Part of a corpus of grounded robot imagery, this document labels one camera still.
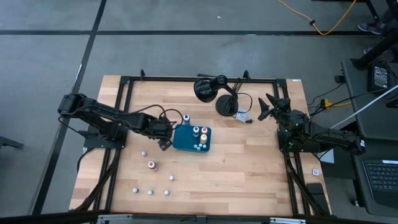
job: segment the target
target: lamp base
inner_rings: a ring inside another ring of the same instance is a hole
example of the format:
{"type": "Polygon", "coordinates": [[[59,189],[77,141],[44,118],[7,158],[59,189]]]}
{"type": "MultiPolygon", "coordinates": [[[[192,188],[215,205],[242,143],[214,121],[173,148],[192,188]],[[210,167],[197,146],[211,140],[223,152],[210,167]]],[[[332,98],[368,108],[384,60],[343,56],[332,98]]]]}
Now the lamp base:
{"type": "Polygon", "coordinates": [[[217,99],[216,110],[223,116],[232,116],[238,112],[238,101],[231,95],[222,95],[217,99]]]}

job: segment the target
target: small bottle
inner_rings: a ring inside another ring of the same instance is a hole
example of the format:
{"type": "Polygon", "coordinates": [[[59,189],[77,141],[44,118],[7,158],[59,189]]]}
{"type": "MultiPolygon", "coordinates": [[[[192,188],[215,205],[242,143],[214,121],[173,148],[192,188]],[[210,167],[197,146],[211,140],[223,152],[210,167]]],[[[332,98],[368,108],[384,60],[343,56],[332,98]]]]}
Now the small bottle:
{"type": "Polygon", "coordinates": [[[193,137],[195,137],[195,138],[199,137],[199,127],[198,126],[193,127],[193,137]]]}
{"type": "Polygon", "coordinates": [[[153,170],[153,171],[157,171],[157,165],[154,161],[149,161],[148,162],[148,167],[153,170]]]}
{"type": "Polygon", "coordinates": [[[201,129],[201,134],[206,134],[207,135],[207,128],[203,127],[201,129]]]}
{"type": "Polygon", "coordinates": [[[207,135],[206,134],[202,134],[200,136],[200,143],[206,144],[206,142],[207,142],[207,135]]]}
{"type": "Polygon", "coordinates": [[[184,124],[186,124],[186,125],[191,125],[190,124],[190,118],[189,118],[189,115],[184,115],[184,124]]]}

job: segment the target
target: black desk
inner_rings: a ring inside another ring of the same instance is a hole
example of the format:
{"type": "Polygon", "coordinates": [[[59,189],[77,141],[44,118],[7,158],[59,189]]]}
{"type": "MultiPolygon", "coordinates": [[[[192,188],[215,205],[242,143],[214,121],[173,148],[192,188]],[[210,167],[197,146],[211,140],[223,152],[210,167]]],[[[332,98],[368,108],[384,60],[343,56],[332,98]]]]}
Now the black desk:
{"type": "MultiPolygon", "coordinates": [[[[351,96],[366,93],[367,89],[367,70],[360,71],[353,67],[350,60],[342,61],[343,74],[346,78],[348,91],[351,96]]],[[[398,73],[398,65],[390,64],[393,71],[398,73]]],[[[359,110],[377,96],[370,94],[352,100],[355,111],[359,110]]],[[[365,136],[366,152],[361,156],[353,157],[354,171],[356,180],[357,198],[360,205],[366,207],[368,213],[372,215],[382,215],[398,217],[398,209],[377,204],[371,195],[371,191],[366,179],[363,160],[369,159],[390,159],[398,160],[398,141],[386,141],[380,138],[379,133],[383,133],[389,139],[398,140],[398,109],[387,109],[383,103],[389,100],[376,102],[362,113],[356,116],[356,124],[363,136],[365,136]]]]}

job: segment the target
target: keyboard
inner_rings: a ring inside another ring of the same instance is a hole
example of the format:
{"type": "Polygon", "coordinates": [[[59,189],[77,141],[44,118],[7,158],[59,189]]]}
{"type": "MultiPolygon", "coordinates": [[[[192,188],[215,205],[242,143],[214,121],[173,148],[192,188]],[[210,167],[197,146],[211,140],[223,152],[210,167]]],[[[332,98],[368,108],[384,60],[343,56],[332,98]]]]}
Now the keyboard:
{"type": "Polygon", "coordinates": [[[376,203],[398,208],[398,161],[363,161],[366,177],[376,203]]]}

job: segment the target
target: white cable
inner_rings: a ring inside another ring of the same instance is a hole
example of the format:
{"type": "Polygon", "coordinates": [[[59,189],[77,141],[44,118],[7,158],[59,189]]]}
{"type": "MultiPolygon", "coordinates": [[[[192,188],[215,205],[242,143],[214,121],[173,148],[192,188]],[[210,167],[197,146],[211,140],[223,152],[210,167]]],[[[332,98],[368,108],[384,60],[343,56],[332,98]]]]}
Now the white cable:
{"type": "Polygon", "coordinates": [[[398,85],[394,86],[393,88],[391,88],[389,91],[383,93],[381,96],[377,97],[376,99],[374,99],[372,102],[368,103],[366,106],[362,107],[359,111],[353,113],[351,116],[349,116],[348,118],[340,121],[339,123],[333,125],[331,128],[335,128],[338,125],[341,125],[342,123],[346,122],[347,120],[349,120],[350,118],[352,118],[353,116],[359,114],[360,112],[362,112],[362,110],[365,110],[368,106],[372,105],[374,102],[376,102],[377,100],[380,100],[382,97],[386,96],[387,94],[389,94],[392,90],[395,90],[396,88],[398,88],[398,85]]]}

